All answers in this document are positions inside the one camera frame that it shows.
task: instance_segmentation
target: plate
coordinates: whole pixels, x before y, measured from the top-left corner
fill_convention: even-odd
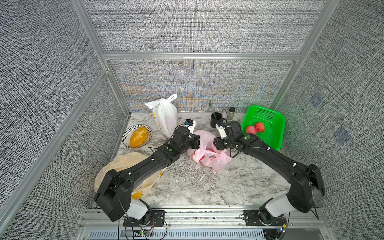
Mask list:
[[[136,129],[138,129],[139,127],[145,127],[146,129],[148,129],[148,132],[149,132],[148,138],[145,141],[145,143],[143,143],[142,145],[138,147],[130,147],[129,140],[131,139],[133,132],[136,131]],[[125,133],[122,135],[122,142],[126,147],[133,149],[133,148],[139,148],[146,145],[151,140],[151,138],[152,138],[152,130],[150,129],[150,127],[148,127],[147,125],[138,124],[128,128],[127,131],[125,131]]]

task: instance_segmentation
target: plastic bag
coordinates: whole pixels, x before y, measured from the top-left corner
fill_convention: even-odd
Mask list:
[[[220,171],[231,161],[228,149],[219,151],[214,145],[215,135],[208,131],[198,130],[194,134],[200,135],[200,148],[189,149],[188,155],[203,166],[209,166],[215,171]]]
[[[108,171],[110,171],[111,169],[115,169],[117,172],[119,172],[121,170],[127,169],[138,164],[146,158],[148,158],[148,156],[145,156],[138,152],[130,152],[125,155],[117,155],[112,162],[105,165],[97,174],[93,185],[95,192],[97,192],[97,190],[99,189],[100,184]],[[145,179],[137,188],[132,191],[132,198],[139,199],[143,196],[145,197],[148,194],[149,190],[152,188],[153,184],[157,182],[157,180],[160,178],[164,170],[165,168],[155,172],[147,179]]]
[[[149,109],[152,109],[153,117],[160,132],[167,137],[171,137],[177,125],[177,110],[171,103],[177,98],[177,94],[173,94],[167,99],[144,103]]]

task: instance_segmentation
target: green basket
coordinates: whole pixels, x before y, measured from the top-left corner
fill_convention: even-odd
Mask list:
[[[285,116],[269,108],[252,105],[248,108],[241,125],[244,134],[248,126],[254,126],[258,122],[264,123],[265,130],[258,132],[257,136],[271,148],[279,151],[283,143]]]

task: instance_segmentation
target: black mug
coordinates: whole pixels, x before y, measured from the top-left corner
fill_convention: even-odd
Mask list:
[[[220,127],[223,124],[223,120],[227,122],[221,113],[212,113],[211,115],[211,127],[216,128],[216,124]]]

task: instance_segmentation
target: gray fabric wall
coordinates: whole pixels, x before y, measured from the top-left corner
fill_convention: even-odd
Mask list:
[[[83,0],[104,52],[299,53],[326,0]],[[178,111],[269,106],[289,61],[111,61],[130,110],[178,94]]]
[[[1,239],[73,239],[124,119],[105,80]]]
[[[384,2],[341,0],[277,110],[340,240],[383,239]]]
[[[84,0],[111,52],[299,52],[325,2]]]
[[[0,7],[0,207],[101,71],[70,0]]]
[[[253,104],[269,107],[292,61],[270,60],[111,60],[133,112],[151,111],[144,103],[177,93],[178,111],[207,112]]]

